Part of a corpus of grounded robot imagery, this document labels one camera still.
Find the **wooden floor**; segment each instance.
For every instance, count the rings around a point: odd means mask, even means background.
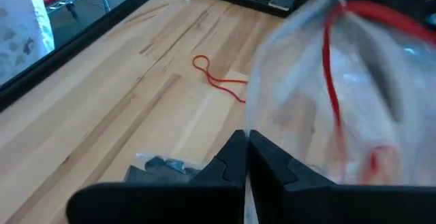
[[[243,128],[245,107],[192,58],[246,80],[280,22],[218,0],[143,5],[0,114],[0,223],[66,223],[71,194],[121,181],[136,153],[209,161]]]

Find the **red drawstring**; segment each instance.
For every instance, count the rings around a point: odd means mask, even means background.
[[[403,31],[409,35],[418,37],[427,42],[436,44],[436,33],[429,31],[423,26],[416,23],[413,19],[405,16],[395,10],[392,10],[386,6],[378,5],[370,1],[348,1],[345,5],[336,6],[327,16],[324,28],[324,44],[322,46],[322,66],[324,69],[324,78],[326,79],[326,85],[328,90],[328,95],[330,97],[330,102],[332,104],[334,123],[336,132],[338,135],[338,149],[340,160],[343,163],[343,168],[341,169],[343,175],[345,175],[345,163],[346,163],[346,147],[343,138],[343,127],[341,120],[341,109],[339,107],[339,100],[337,97],[336,90],[334,89],[332,72],[330,69],[330,28],[339,16],[344,15],[346,11],[353,12],[359,16],[364,16],[371,20],[376,20],[378,22],[384,23],[385,25],[394,27],[400,31]],[[371,162],[375,162],[376,155],[374,152],[371,153]],[[374,167],[379,167],[378,164],[372,165],[370,169],[376,172],[378,169]]]
[[[199,59],[199,58],[206,59],[206,61],[207,61],[206,69],[204,69],[204,68],[199,67],[199,66],[196,65],[196,60]],[[230,93],[231,95],[233,95],[233,96],[236,98],[236,100],[238,100],[239,102],[241,102],[241,103],[245,103],[245,100],[239,98],[238,95],[236,95],[233,91],[231,91],[230,89],[227,89],[227,88],[221,87],[221,86],[219,86],[219,85],[216,85],[216,84],[213,83],[212,81],[215,81],[215,82],[235,82],[235,83],[241,83],[241,84],[248,84],[248,81],[245,81],[245,80],[228,80],[228,79],[219,79],[219,78],[214,78],[214,77],[211,75],[211,73],[209,72],[209,65],[211,65],[211,61],[209,61],[209,58],[208,58],[207,56],[203,55],[203,54],[199,54],[198,56],[194,57],[194,58],[192,59],[192,65],[193,65],[196,69],[199,69],[199,70],[202,71],[204,74],[206,74],[206,77],[207,77],[207,80],[208,80],[209,84],[211,84],[213,87],[215,87],[215,88],[217,88],[217,89],[220,89],[220,90],[223,90],[223,91],[226,91],[226,92]]]

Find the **white curtain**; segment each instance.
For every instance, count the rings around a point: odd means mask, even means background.
[[[44,0],[0,0],[0,85],[54,48]]]

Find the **red cord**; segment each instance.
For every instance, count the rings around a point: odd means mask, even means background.
[[[206,59],[206,61],[207,61],[206,69],[204,69],[204,68],[199,67],[199,66],[196,65],[196,60],[199,59],[199,58]],[[241,102],[241,103],[245,103],[245,100],[239,98],[238,95],[236,95],[233,91],[231,91],[230,89],[227,89],[227,88],[221,87],[221,86],[219,86],[219,85],[216,85],[214,82],[212,82],[212,80],[215,81],[215,82],[235,82],[235,83],[241,83],[241,84],[248,84],[248,81],[245,81],[245,80],[228,80],[228,79],[219,79],[219,78],[214,78],[214,77],[211,75],[211,73],[209,72],[209,66],[211,65],[211,61],[209,60],[209,58],[208,58],[207,56],[205,56],[205,55],[203,55],[203,54],[199,54],[198,56],[194,57],[194,58],[192,59],[192,65],[193,65],[196,69],[199,69],[199,70],[202,71],[204,74],[206,74],[206,77],[207,77],[207,80],[208,80],[209,84],[211,84],[213,87],[215,87],[215,88],[217,88],[217,89],[220,89],[220,90],[223,90],[223,91],[226,91],[226,92],[230,93],[231,95],[233,95],[233,96],[236,98],[236,100],[238,100],[239,102]]]
[[[397,28],[409,35],[418,37],[430,43],[436,44],[436,33],[429,31],[423,26],[416,23],[413,19],[405,16],[395,10],[392,10],[386,6],[378,5],[370,1],[349,1],[345,5],[336,6],[327,16],[326,22],[324,23],[324,44],[322,46],[322,65],[324,69],[324,77],[326,79],[328,95],[330,97],[330,102],[332,104],[334,123],[336,132],[338,135],[338,148],[340,154],[340,160],[343,163],[343,169],[341,169],[343,175],[345,175],[345,163],[346,163],[346,147],[343,139],[343,127],[341,120],[341,109],[339,106],[339,100],[337,97],[337,92],[334,89],[332,72],[330,69],[330,28],[333,22],[339,16],[344,15],[346,11],[351,11],[359,16],[364,16],[370,18],[371,20],[376,20],[378,22],[384,23],[388,26]]]

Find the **red string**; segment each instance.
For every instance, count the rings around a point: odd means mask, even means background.
[[[322,46],[322,65],[324,69],[324,78],[326,79],[328,95],[332,104],[334,123],[338,135],[338,148],[340,154],[340,160],[343,162],[342,172],[345,174],[346,163],[346,147],[343,139],[343,127],[341,120],[341,109],[339,106],[339,100],[337,92],[334,89],[332,72],[330,69],[330,28],[339,16],[344,15],[346,11],[351,11],[357,15],[370,18],[372,20],[379,21],[388,26],[397,28],[409,35],[418,37],[430,43],[436,44],[436,33],[429,31],[423,26],[416,23],[412,18],[405,16],[395,10],[392,10],[386,6],[378,5],[370,1],[349,1],[345,5],[336,6],[326,18],[324,28],[324,44]]]
[[[199,67],[196,65],[196,60],[199,58],[203,58],[207,61],[207,65],[206,65],[206,69]],[[209,60],[209,58],[203,54],[199,54],[198,56],[194,57],[192,59],[192,65],[196,68],[199,69],[200,71],[202,71],[204,74],[206,74],[207,80],[209,82],[210,85],[212,85],[213,87],[223,90],[225,92],[230,93],[231,95],[233,95],[235,97],[236,100],[238,100],[241,103],[245,103],[245,100],[241,99],[238,97],[238,95],[236,95],[233,91],[231,91],[230,89],[221,87],[219,85],[216,85],[213,81],[215,82],[235,82],[235,83],[241,83],[241,84],[248,84],[248,81],[245,80],[232,80],[232,79],[219,79],[219,78],[214,78],[211,73],[209,72],[209,66],[211,65],[211,61]]]

